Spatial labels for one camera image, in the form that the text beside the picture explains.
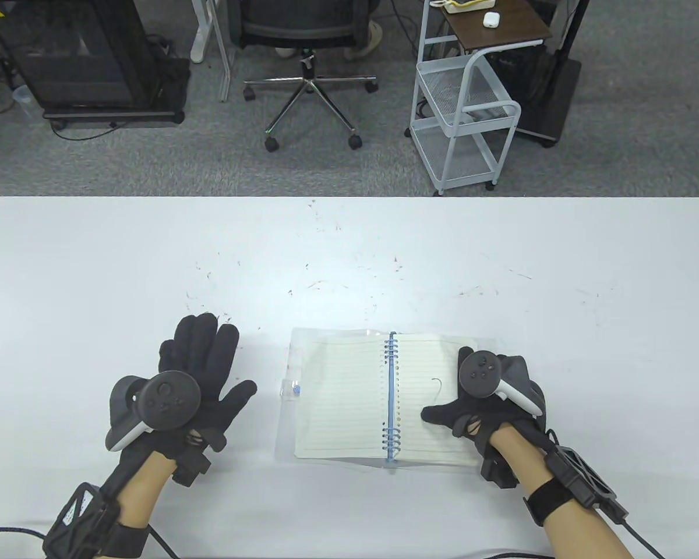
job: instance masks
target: carpeted floor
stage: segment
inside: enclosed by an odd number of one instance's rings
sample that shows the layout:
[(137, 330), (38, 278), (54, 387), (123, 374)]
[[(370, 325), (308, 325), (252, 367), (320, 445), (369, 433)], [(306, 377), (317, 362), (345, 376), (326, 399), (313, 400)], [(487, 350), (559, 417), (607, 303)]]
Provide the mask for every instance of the carpeted floor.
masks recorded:
[[(419, 21), (417, 0), (396, 2)], [(196, 21), (188, 0), (137, 5), (148, 32), (173, 38), (179, 53), (189, 53)], [(262, 129), (289, 93), (270, 91), (246, 104), (238, 80), (294, 75), (296, 59), (283, 61), (268, 48), (238, 51), (230, 100), (220, 104), (211, 45), (206, 61), (193, 67), (187, 117), (178, 128), (72, 142), (44, 125), (27, 126), (19, 109), (0, 115), (0, 196), (430, 195), (426, 171), (402, 134), (414, 62), (389, 14), (390, 0), (383, 0), (384, 40), (365, 61), (320, 53), (327, 73), (379, 77), (373, 95), (363, 88), (329, 91), (361, 131), (365, 146), (357, 152), (348, 149), (341, 124), (307, 97), (278, 131), (282, 148), (268, 154)], [(699, 196), (699, 0), (594, 0), (573, 58), (584, 67), (562, 142), (545, 150), (516, 139), (495, 193), (469, 187), (451, 195)]]

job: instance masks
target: lined paper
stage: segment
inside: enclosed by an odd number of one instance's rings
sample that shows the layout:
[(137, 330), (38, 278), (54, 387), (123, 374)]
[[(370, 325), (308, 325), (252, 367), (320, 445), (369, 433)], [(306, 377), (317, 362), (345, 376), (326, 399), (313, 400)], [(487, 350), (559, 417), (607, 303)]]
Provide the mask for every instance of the lined paper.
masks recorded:
[(382, 336), (324, 338), (305, 351), (297, 458), (385, 458), (389, 366)]
[(456, 438), (445, 426), (422, 421), (427, 405), (453, 402), (458, 397), (458, 349), (472, 338), (439, 335), (397, 335), (397, 421), (401, 450), (397, 460), (423, 464), (474, 466), (480, 458), (469, 439)]

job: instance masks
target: blue spiral binding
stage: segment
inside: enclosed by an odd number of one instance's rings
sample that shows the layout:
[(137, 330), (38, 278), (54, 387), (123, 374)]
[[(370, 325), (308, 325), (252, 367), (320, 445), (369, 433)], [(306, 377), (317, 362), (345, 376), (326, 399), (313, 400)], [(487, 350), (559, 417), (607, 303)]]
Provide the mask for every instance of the blue spiral binding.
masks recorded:
[(383, 449), (387, 452), (386, 462), (396, 462), (395, 455), (401, 450), (401, 427), (396, 426), (394, 407), (396, 404), (396, 362), (398, 359), (397, 341), (394, 339), (395, 332), (389, 334), (389, 338), (384, 344), (383, 356), (389, 363), (389, 418), (387, 426), (383, 431)]

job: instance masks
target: black mesh chair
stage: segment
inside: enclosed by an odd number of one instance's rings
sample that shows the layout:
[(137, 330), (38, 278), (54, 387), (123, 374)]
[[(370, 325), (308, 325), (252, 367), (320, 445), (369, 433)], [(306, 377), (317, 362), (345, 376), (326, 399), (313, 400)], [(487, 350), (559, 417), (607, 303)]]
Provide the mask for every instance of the black mesh chair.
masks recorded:
[(297, 89), (267, 129), (267, 151), (280, 147), (272, 136), (280, 120), (303, 93), (315, 93), (349, 129), (349, 146), (362, 146), (357, 129), (331, 101), (323, 83), (363, 83), (368, 93), (378, 90), (375, 76), (316, 75), (314, 49), (365, 46), (369, 40), (368, 0), (227, 0), (230, 40), (234, 45), (296, 48), (301, 53), (301, 77), (272, 77), (244, 82), (246, 101), (256, 98), (254, 86), (291, 84)]

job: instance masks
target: black glove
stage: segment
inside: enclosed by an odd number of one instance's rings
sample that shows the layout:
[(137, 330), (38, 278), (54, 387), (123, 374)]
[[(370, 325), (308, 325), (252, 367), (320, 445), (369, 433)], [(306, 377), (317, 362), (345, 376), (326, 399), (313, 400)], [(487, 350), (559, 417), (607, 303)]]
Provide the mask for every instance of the black glove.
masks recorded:
[(237, 346), (238, 329), (232, 324), (218, 329), (211, 313), (190, 315), (179, 322), (174, 339), (161, 344), (158, 372), (181, 370), (191, 375), (200, 386), (200, 408), (180, 429), (143, 433), (121, 451), (120, 464), (141, 452), (160, 452), (176, 461), (174, 481), (186, 487), (207, 471), (210, 463), (203, 450), (208, 445), (216, 452), (225, 448), (224, 432), (256, 393), (256, 384), (245, 380), (220, 399)]
[[(464, 359), (473, 352), (470, 347), (461, 347), (458, 350), (458, 369), (461, 368)], [(507, 356), (498, 357), (503, 361), (512, 359)], [(538, 384), (531, 381), (531, 386), (543, 398), (543, 391)], [(526, 439), (539, 447), (552, 443), (546, 435), (546, 412), (534, 419), (530, 413), (509, 399), (503, 400), (496, 395), (475, 398), (464, 391), (461, 383), (458, 384), (457, 399), (448, 404), (429, 405), (422, 408), (421, 416), (422, 420), (427, 421), (427, 423), (449, 427), (454, 437), (463, 436), (473, 440), (476, 449), (483, 458), (482, 476), (503, 488), (517, 485), (517, 479), (512, 469), (507, 465), (502, 455), (490, 445), (492, 434), (503, 423), (510, 423)], [(469, 426), (476, 422), (479, 422), (478, 431), (475, 434), (469, 434)]]

